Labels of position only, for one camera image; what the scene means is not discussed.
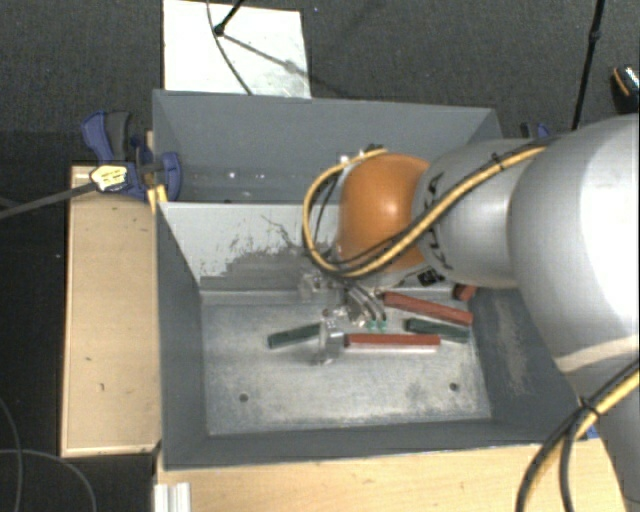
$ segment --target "wooden board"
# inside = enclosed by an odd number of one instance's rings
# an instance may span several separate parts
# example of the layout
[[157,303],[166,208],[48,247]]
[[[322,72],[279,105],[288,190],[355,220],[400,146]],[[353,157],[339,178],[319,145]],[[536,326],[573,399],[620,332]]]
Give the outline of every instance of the wooden board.
[[[193,512],[511,512],[534,446],[344,462],[164,472],[190,482]],[[576,510],[624,512],[599,440],[577,443],[571,465]],[[527,512],[561,512],[557,467],[536,487]]]
[[[90,169],[74,168],[73,186]],[[148,452],[160,439],[152,219],[121,195],[71,201],[63,457]]]

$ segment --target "cable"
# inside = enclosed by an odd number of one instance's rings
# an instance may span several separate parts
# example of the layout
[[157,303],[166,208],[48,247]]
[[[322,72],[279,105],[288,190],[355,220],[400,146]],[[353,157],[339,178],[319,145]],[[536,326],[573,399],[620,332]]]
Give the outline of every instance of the cable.
[[79,187],[65,190],[64,192],[58,192],[57,194],[42,197],[40,199],[36,199],[35,201],[24,203],[18,206],[14,206],[13,208],[1,211],[0,220],[8,219],[9,217],[20,215],[21,213],[30,212],[31,210],[37,210],[38,208],[42,208],[43,206],[50,206],[61,201],[66,201],[67,199],[72,199],[88,192],[94,192],[95,190],[95,183],[85,183],[84,185],[80,185]]
[[233,18],[236,12],[238,12],[238,9],[240,9],[240,6],[244,3],[244,1],[245,0],[236,0],[236,3],[233,5],[229,13],[224,17],[224,19],[220,23],[218,23],[214,27],[216,35],[218,36],[224,35],[224,29],[227,27],[227,24],[231,21],[231,18]]
[[613,382],[605,385],[605,392],[603,392],[602,395],[607,396],[600,401],[599,405],[593,406],[590,401],[583,401],[583,408],[580,414],[578,414],[578,417],[565,435],[560,456],[559,477],[560,494],[566,512],[575,512],[571,498],[571,490],[569,489],[569,460],[573,443],[576,439],[582,437],[588,428],[598,421],[603,414],[606,414],[638,386],[640,373],[637,368],[638,363],[636,362],[634,365],[631,365],[631,367],[628,367],[626,371],[623,370],[619,373],[616,378],[613,379]]
[[[213,36],[213,40],[215,41],[216,46],[218,47],[218,51],[220,52],[220,55],[222,55],[222,58],[224,59],[225,63],[227,64],[227,67],[229,68],[229,71],[231,71],[231,73],[236,78],[238,83],[242,86],[244,91],[247,93],[247,96],[253,96],[253,91],[251,91],[251,89],[249,89],[249,86],[242,79],[242,77],[240,76],[240,73],[238,73],[238,70],[235,68],[235,66],[233,65],[233,63],[229,59],[229,57],[227,55],[227,52],[224,50],[224,48],[222,47],[222,44],[220,43],[220,40],[218,38],[218,34],[216,33],[216,26],[213,25],[213,20],[211,19],[211,4],[210,4],[210,0],[205,0],[205,3],[206,3],[206,6],[207,6],[207,19],[209,20],[209,28],[211,29],[211,35]],[[238,2],[238,4],[234,5],[233,9],[231,9],[232,12],[230,12],[227,15],[227,18],[230,19],[230,17],[233,14],[235,14],[234,9],[237,11],[237,9],[240,7],[241,3],[242,2]]]
[[578,92],[578,99],[576,100],[576,107],[573,112],[573,122],[571,123],[571,130],[576,130],[580,125],[582,105],[584,104],[584,97],[587,92],[587,83],[589,82],[589,73],[591,73],[593,54],[596,51],[596,43],[601,36],[600,22],[602,21],[602,14],[604,13],[604,3],[605,0],[597,0],[595,11],[593,13],[593,21],[591,22],[591,29],[589,30],[589,47],[587,48],[587,55],[584,59],[584,66],[582,68],[580,90]]
[[335,190],[337,184],[338,184],[338,177],[336,176],[331,180],[331,185],[329,185],[329,190],[324,196],[324,200],[322,201],[322,205],[320,206],[320,212],[318,213],[318,220],[316,221],[316,229],[313,233],[314,244],[318,242],[318,233],[320,232],[320,222],[322,221],[322,215],[324,214],[324,210],[327,207],[327,203],[329,202],[329,199],[331,198],[331,195],[333,194],[333,191]]
[[[12,450],[12,449],[0,450],[0,455],[9,455],[9,454],[16,453],[16,451],[17,450]],[[91,484],[89,483],[89,480],[87,480],[87,477],[84,476],[84,473],[82,473],[82,471],[80,471],[77,467],[75,467],[71,462],[69,462],[68,460],[65,460],[63,458],[57,457],[56,455],[51,455],[50,453],[40,452],[40,451],[37,451],[37,450],[24,449],[24,450],[22,450],[22,453],[26,454],[26,455],[32,455],[34,457],[40,457],[42,459],[48,459],[48,460],[51,460],[53,462],[57,462],[58,464],[62,464],[63,466],[69,468],[69,470],[80,479],[80,481],[84,485],[85,489],[87,490],[87,494],[89,495],[89,499],[91,500],[91,510],[93,512],[98,512],[98,504],[97,504],[97,500],[96,500],[96,494],[93,491],[93,488],[91,487]]]
[[20,510],[20,502],[22,501],[22,492],[23,492],[23,489],[24,489],[24,460],[23,460],[23,455],[25,455],[25,454],[26,455],[32,455],[32,456],[35,456],[35,457],[41,457],[41,458],[44,458],[44,459],[49,459],[49,460],[55,461],[55,462],[57,462],[59,464],[63,464],[64,466],[67,466],[84,484],[84,486],[87,489],[87,492],[89,494],[89,498],[91,499],[91,510],[93,512],[97,512],[98,511],[98,505],[97,505],[97,501],[96,501],[96,495],[93,492],[93,488],[91,487],[91,484],[87,480],[87,477],[84,476],[82,471],[80,471],[77,467],[75,467],[69,461],[64,460],[64,459],[62,459],[60,457],[57,457],[55,455],[51,455],[51,454],[45,453],[45,452],[40,452],[40,451],[37,451],[37,450],[23,449],[22,448],[22,444],[20,443],[20,436],[18,435],[18,427],[16,426],[16,422],[13,419],[13,416],[11,415],[11,411],[7,407],[7,404],[5,403],[5,401],[2,398],[0,398],[0,409],[2,409],[2,411],[4,412],[5,417],[7,418],[7,422],[9,423],[9,427],[11,428],[11,433],[13,434],[13,442],[15,444],[15,448],[0,450],[0,455],[15,454],[16,455],[16,459],[18,461],[18,478],[17,478],[17,483],[16,483],[16,499],[15,499],[15,504],[13,506],[14,512],[19,512],[19,510]]
[[11,434],[13,435],[13,444],[15,449],[12,450],[12,453],[16,454],[16,460],[18,462],[18,477],[16,482],[16,499],[13,505],[13,511],[20,511],[20,502],[22,501],[22,489],[24,486],[24,461],[22,458],[23,450],[22,445],[20,444],[20,436],[18,435],[18,427],[16,426],[16,422],[13,420],[13,416],[11,416],[11,411],[7,407],[5,401],[0,398],[0,409],[4,412],[5,417],[7,418],[7,422],[9,423],[9,427],[11,428]]
[[364,153],[355,159],[352,159],[346,163],[333,166],[324,171],[316,180],[312,183],[311,187],[307,191],[303,201],[303,219],[302,219],[302,231],[303,240],[306,248],[309,250],[310,256],[313,262],[323,271],[328,274],[337,274],[347,278],[362,278],[380,270],[385,265],[391,263],[391,261],[406,252],[411,246],[418,240],[418,238],[428,231],[431,226],[462,196],[473,190],[475,187],[485,182],[489,178],[499,174],[500,172],[517,165],[518,163],[536,156],[546,149],[546,146],[551,142],[549,138],[546,140],[529,143],[521,146],[513,152],[507,153],[499,157],[498,160],[492,160],[485,166],[474,171],[471,175],[461,180],[458,184],[454,185],[449,191],[447,191],[440,199],[431,205],[421,216],[416,218],[410,225],[409,231],[404,234],[399,240],[395,241],[390,247],[386,247],[379,251],[378,254],[369,258],[366,262],[354,265],[351,267],[341,267],[339,265],[328,262],[323,258],[316,250],[315,244],[311,237],[309,228],[309,213],[312,206],[312,198],[315,195],[316,190],[329,178],[334,175],[340,174],[347,165],[351,165],[355,162],[360,162],[380,154],[380,151],[371,151]]
[[[629,393],[631,393],[631,391],[638,387],[638,384],[640,384],[640,374],[638,371],[639,364],[639,361],[636,360],[616,374],[594,395],[592,395],[588,401],[583,401],[583,405],[565,418],[565,420],[544,441],[538,450],[538,453],[536,453],[535,457],[529,463],[529,466],[522,477],[516,499],[516,512],[524,512],[527,499],[534,482],[538,478],[538,475],[543,473],[543,468],[552,462],[552,457],[558,455],[560,443],[563,438],[566,437],[567,432],[577,424],[579,426],[575,431],[573,439],[580,438],[589,429],[589,427],[597,421],[598,415],[593,413],[589,407],[597,410],[599,415],[605,414],[617,403],[623,400]],[[583,419],[585,409],[587,416]]]

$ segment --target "label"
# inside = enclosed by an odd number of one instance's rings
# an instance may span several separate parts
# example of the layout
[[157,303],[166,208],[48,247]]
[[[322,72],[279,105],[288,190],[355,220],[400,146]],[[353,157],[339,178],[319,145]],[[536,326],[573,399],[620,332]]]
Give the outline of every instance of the label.
[[127,168],[124,165],[101,165],[89,177],[100,192],[119,192],[127,186]]

